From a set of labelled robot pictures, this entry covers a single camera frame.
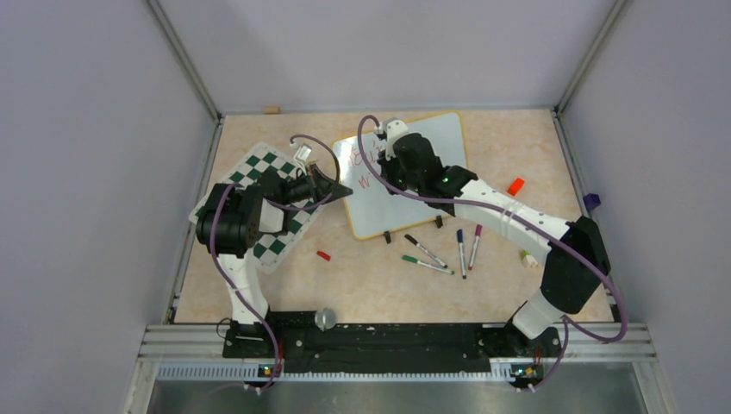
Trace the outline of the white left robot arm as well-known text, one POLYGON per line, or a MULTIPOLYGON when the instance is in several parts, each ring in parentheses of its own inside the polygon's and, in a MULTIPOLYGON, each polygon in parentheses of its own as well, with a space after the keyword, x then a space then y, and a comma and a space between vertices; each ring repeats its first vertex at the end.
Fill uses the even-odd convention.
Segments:
POLYGON ((270 354, 276 333, 264 320, 269 304, 259 286, 254 248, 262 235, 291 232, 298 212, 346 198, 353 190, 312 165, 295 178, 267 170, 250 185, 218 183, 197 213, 196 237, 222 272, 232 301, 231 319, 250 326, 244 346, 256 356, 270 354))

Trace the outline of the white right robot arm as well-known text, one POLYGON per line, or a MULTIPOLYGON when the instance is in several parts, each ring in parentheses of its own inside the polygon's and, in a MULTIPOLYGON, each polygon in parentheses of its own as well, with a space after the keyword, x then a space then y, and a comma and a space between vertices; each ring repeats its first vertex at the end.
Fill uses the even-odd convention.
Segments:
POLYGON ((444 165, 431 141, 400 119, 377 123, 374 133, 385 144, 377 163, 390 194, 491 229, 543 267, 538 291, 509 320, 505 342, 512 353, 530 354, 550 325, 584 308, 609 273, 603 238, 590 218, 550 216, 492 188, 462 166, 444 165))

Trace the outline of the yellow framed whiteboard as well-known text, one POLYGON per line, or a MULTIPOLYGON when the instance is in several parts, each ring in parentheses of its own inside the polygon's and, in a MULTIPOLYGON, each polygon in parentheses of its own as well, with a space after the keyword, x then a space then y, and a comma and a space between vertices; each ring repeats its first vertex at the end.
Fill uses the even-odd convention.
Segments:
MULTIPOLYGON (((462 118, 457 112, 423 117, 407 121, 411 132, 419 133, 433 144, 435 153, 446 166, 466 167, 462 118)), ((422 202, 399 195, 391 195, 366 167, 376 163, 378 153, 385 146, 374 134, 374 123, 367 121, 363 128, 364 150, 360 151, 357 137, 351 136, 333 145, 341 166, 341 184, 353 193, 344 198, 348 218, 355 238, 365 240, 395 232, 417 224, 433 221, 444 214, 422 202)))

